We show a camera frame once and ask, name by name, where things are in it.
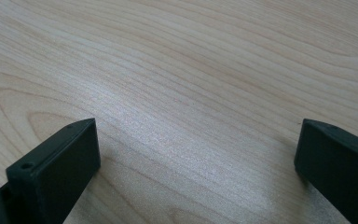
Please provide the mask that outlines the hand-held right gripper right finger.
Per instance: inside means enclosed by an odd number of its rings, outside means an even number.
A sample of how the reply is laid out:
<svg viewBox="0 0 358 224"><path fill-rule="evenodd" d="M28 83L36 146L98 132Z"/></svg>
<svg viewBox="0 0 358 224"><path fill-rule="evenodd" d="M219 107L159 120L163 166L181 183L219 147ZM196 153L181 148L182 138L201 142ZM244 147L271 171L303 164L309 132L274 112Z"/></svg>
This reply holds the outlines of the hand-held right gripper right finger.
<svg viewBox="0 0 358 224"><path fill-rule="evenodd" d="M358 224L358 136L304 119L294 164L351 224Z"/></svg>

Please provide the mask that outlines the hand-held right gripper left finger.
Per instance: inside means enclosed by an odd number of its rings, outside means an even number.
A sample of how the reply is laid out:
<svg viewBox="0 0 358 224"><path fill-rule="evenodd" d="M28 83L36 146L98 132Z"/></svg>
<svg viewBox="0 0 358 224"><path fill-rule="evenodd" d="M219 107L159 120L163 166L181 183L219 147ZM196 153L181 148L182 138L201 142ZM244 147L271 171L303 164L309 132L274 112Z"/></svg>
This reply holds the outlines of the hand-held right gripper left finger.
<svg viewBox="0 0 358 224"><path fill-rule="evenodd" d="M101 167L96 122L69 124L7 168L12 224L62 224Z"/></svg>

